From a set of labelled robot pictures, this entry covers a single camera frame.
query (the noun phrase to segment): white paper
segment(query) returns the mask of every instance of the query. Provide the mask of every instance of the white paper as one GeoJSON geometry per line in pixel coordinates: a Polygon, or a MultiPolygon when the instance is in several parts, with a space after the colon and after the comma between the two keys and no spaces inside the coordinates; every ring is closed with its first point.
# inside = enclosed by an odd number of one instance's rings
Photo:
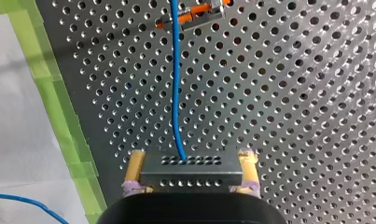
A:
{"type": "MultiPolygon", "coordinates": [[[[33,198],[88,223],[19,41],[0,16],[0,193],[33,198]]],[[[57,223],[30,204],[0,200],[0,223],[57,223]]]]}

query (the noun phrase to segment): gray metal surface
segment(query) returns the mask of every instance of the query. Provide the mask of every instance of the gray metal surface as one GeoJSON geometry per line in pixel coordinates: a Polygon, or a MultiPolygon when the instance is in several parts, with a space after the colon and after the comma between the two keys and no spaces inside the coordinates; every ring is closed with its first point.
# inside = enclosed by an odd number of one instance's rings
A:
{"type": "MultiPolygon", "coordinates": [[[[172,39],[150,25],[169,6],[37,4],[112,203],[132,148],[175,151],[172,39]]],[[[255,148],[262,197],[289,223],[376,223],[376,1],[241,0],[225,13],[181,35],[187,154],[255,148]]]]}
{"type": "Polygon", "coordinates": [[[225,150],[219,153],[221,156],[208,154],[188,156],[186,161],[181,161],[174,153],[149,150],[140,183],[160,192],[229,192],[230,186],[241,185],[243,171],[237,150],[225,150]]]}

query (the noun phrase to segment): black object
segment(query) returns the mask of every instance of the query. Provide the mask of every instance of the black object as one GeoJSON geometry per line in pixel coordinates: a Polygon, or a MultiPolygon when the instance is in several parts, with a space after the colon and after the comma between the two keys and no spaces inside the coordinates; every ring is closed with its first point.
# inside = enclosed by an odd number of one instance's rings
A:
{"type": "Polygon", "coordinates": [[[98,224],[255,223],[285,224],[271,205],[240,193],[147,193],[119,200],[98,224]]]}

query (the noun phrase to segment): perforated metal bracket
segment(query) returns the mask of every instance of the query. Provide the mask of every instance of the perforated metal bracket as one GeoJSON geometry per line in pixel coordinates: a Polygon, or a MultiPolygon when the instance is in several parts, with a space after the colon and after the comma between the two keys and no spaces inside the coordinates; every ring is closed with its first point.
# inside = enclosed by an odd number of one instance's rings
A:
{"type": "Polygon", "coordinates": [[[140,174],[140,183],[155,191],[228,191],[241,185],[243,171],[236,150],[219,154],[188,156],[179,160],[161,151],[149,150],[140,174]]]}

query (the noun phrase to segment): blue cable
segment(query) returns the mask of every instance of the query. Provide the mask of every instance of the blue cable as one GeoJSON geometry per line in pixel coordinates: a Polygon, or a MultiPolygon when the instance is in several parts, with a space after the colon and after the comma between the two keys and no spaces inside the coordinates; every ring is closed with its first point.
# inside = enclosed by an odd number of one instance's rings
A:
{"type": "Polygon", "coordinates": [[[180,47],[179,47],[179,22],[178,22],[178,0],[171,0],[171,16],[173,17],[173,55],[174,55],[174,79],[173,79],[173,131],[175,137],[176,149],[178,149],[179,157],[182,161],[187,158],[184,150],[184,144],[182,143],[181,133],[179,132],[179,120],[178,120],[178,108],[179,108],[179,62],[180,59],[180,47]]]}
{"type": "Polygon", "coordinates": [[[19,202],[22,202],[22,203],[33,204],[35,206],[40,207],[46,213],[48,213],[49,215],[51,215],[52,217],[54,217],[55,219],[57,219],[60,223],[62,223],[62,224],[68,224],[68,222],[65,221],[62,217],[60,217],[55,212],[51,211],[44,204],[42,204],[42,203],[40,203],[38,201],[35,201],[35,200],[32,200],[32,199],[28,199],[28,198],[23,198],[23,197],[20,197],[20,196],[9,195],[9,194],[0,194],[0,199],[8,199],[8,200],[13,200],[13,201],[19,201],[19,202]]]}

